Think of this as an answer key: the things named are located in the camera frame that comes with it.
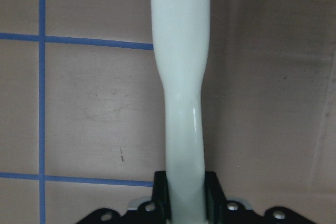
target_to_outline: horizontal blue line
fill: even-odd
[[[46,42],[54,42],[54,43],[65,43],[65,44],[78,44],[78,45],[121,47],[121,48],[129,48],[129,49],[153,50],[153,44],[138,43],[138,42],[126,42],[126,41],[117,41],[117,40],[106,40],[106,39],[87,39],[87,38],[46,36],[45,41]]]
[[[29,35],[29,34],[7,34],[7,33],[0,33],[0,39],[39,41],[40,37],[38,35]]]
[[[121,186],[145,186],[145,187],[153,186],[153,182],[136,181],[136,180],[79,178],[79,177],[64,177],[64,176],[45,176],[45,179],[47,181],[55,181],[55,182],[72,182],[72,183],[87,183],[87,184],[121,185]]]
[[[18,179],[39,180],[38,175],[22,174],[22,173],[0,173],[0,178],[18,178]]]

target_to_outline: silver bolt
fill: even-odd
[[[108,211],[100,217],[100,220],[101,221],[108,221],[108,220],[112,219],[112,217],[113,217],[112,212]]]
[[[284,220],[286,215],[285,215],[284,212],[277,210],[277,211],[274,211],[273,217],[278,219],[278,220]]]
[[[155,207],[155,203],[154,202],[151,202],[147,206],[145,206],[145,210],[147,212],[154,211],[155,209],[156,209],[156,207]]]
[[[233,201],[229,202],[227,205],[226,205],[227,209],[229,209],[230,211],[237,211],[238,208],[239,208],[239,205]]]

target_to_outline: blue line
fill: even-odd
[[[46,182],[45,182],[45,34],[46,34],[46,0],[38,3],[38,173],[39,173],[39,210],[40,224],[46,223]]]
[[[104,185],[121,185],[121,186],[145,186],[152,187],[153,182],[136,181],[136,180],[118,180],[103,178],[79,178],[79,177],[63,177],[63,176],[45,176],[47,181],[55,182],[71,182],[71,183],[87,183],[87,184],[104,184]]]
[[[38,175],[22,174],[22,173],[0,173],[0,178],[18,178],[18,179],[39,180]]]
[[[0,39],[39,41],[38,35],[0,33]]]
[[[106,40],[106,39],[46,36],[46,42],[153,50],[153,44]]]

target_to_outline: vertical blue line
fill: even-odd
[[[38,81],[39,81],[39,140],[38,140],[38,173],[39,173],[39,210],[40,224],[46,223],[46,186],[45,186],[45,35],[46,35],[46,0],[39,0],[38,17]]]

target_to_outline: black bracket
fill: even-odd
[[[228,200],[219,184],[216,173],[205,173],[206,212],[209,224],[316,224],[298,213],[273,207],[264,216],[233,200]],[[97,209],[77,224],[166,224],[171,219],[167,178],[165,171],[155,172],[151,201],[142,203],[137,210],[124,216],[108,208]]]

